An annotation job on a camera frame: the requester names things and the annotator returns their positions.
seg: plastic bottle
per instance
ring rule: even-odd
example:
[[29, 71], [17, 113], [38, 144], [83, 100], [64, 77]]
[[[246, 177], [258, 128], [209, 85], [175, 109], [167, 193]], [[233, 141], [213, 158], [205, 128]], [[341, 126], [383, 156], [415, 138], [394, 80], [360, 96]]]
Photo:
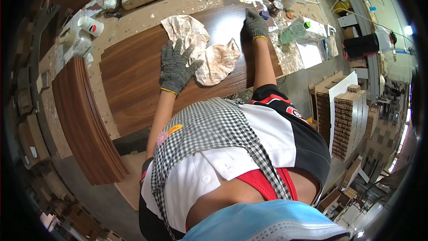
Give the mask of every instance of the plastic bottle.
[[296, 39], [302, 38], [306, 35], [306, 29], [311, 27], [310, 22], [293, 22], [289, 27], [284, 28], [279, 33], [279, 38], [282, 44], [289, 44]]

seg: gray knit glove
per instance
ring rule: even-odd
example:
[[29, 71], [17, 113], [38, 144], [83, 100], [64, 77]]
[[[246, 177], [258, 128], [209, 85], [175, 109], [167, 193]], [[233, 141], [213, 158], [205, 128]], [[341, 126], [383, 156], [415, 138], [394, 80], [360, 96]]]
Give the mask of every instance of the gray knit glove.
[[258, 37], [263, 37], [267, 41], [268, 27], [265, 20], [259, 14], [251, 12], [249, 9], [245, 9], [245, 12], [247, 16], [245, 18], [245, 25], [252, 40], [254, 41]]
[[166, 45], [162, 47], [162, 56], [160, 64], [162, 71], [160, 78], [163, 80], [161, 89], [169, 91], [178, 95], [183, 88], [189, 83], [192, 75], [195, 74], [196, 70], [202, 65], [201, 60], [193, 62], [189, 67], [186, 67], [186, 63], [189, 61], [190, 54], [194, 50], [194, 46], [190, 45], [187, 50], [181, 55], [182, 40], [178, 39], [173, 47], [173, 42], [168, 41]]

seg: white shirt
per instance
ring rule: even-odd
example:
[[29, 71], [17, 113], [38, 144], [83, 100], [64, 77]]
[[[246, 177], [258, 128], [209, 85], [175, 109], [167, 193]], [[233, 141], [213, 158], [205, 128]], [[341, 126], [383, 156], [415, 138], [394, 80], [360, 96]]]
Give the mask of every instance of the white shirt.
[[383, 54], [387, 53], [392, 49], [392, 43], [389, 39], [388, 31], [377, 24], [374, 25], [376, 27], [375, 34], [377, 35], [377, 39], [379, 40], [379, 50], [382, 51]]
[[[260, 105], [240, 106], [249, 125], [259, 137], [276, 168], [294, 167], [296, 145], [291, 122], [275, 110]], [[152, 195], [152, 163], [141, 188], [147, 208], [161, 219], [158, 205]], [[219, 173], [225, 180], [259, 167], [244, 148], [216, 148], [197, 152], [180, 161], [169, 173], [165, 183], [167, 218], [172, 228], [186, 232], [186, 218], [196, 200], [220, 186]]]

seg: black and white checkered cloth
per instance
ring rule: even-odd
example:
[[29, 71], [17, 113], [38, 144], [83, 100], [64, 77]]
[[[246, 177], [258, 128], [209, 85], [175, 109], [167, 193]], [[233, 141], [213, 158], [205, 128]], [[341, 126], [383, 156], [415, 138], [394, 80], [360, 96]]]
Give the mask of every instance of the black and white checkered cloth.
[[164, 185], [171, 169], [192, 153], [213, 148], [245, 148], [272, 185], [276, 196], [292, 199], [268, 153], [249, 126], [240, 104], [243, 104], [241, 99], [220, 98], [194, 103], [176, 114], [164, 129], [168, 131], [173, 126], [182, 125], [163, 144], [156, 146], [153, 158], [152, 194], [173, 240], [175, 237], [167, 220]]

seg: pink flower pin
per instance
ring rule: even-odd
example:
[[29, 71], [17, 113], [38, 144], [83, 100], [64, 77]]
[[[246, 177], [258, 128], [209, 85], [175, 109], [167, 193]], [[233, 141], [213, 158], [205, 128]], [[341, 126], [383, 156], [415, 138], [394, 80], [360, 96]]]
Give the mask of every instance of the pink flower pin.
[[165, 131], [162, 131], [161, 133], [159, 133], [158, 138], [156, 139], [156, 144], [161, 145], [167, 140], [167, 138], [168, 138], [168, 133]]

